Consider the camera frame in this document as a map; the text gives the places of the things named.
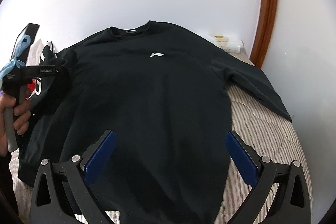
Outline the person's left hand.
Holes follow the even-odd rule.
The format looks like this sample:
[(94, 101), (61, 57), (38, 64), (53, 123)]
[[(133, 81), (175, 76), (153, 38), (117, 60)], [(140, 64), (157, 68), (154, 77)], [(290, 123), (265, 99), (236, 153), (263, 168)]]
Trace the person's left hand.
[(20, 88), (19, 96), (23, 100), (19, 103), (9, 94), (1, 95), (1, 157), (19, 148), (19, 135), (24, 134), (29, 127), (30, 95), (30, 89), (26, 86)]

